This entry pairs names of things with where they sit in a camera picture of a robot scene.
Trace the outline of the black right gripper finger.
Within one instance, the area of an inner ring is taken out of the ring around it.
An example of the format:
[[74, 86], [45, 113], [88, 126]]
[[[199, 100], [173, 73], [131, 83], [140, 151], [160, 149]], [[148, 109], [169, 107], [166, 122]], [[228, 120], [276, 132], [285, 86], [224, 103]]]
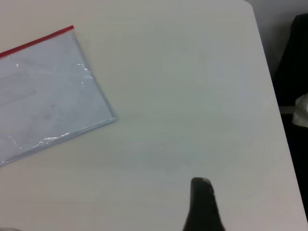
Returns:
[[184, 231], [224, 231], [214, 188], [207, 178], [192, 178], [190, 208]]

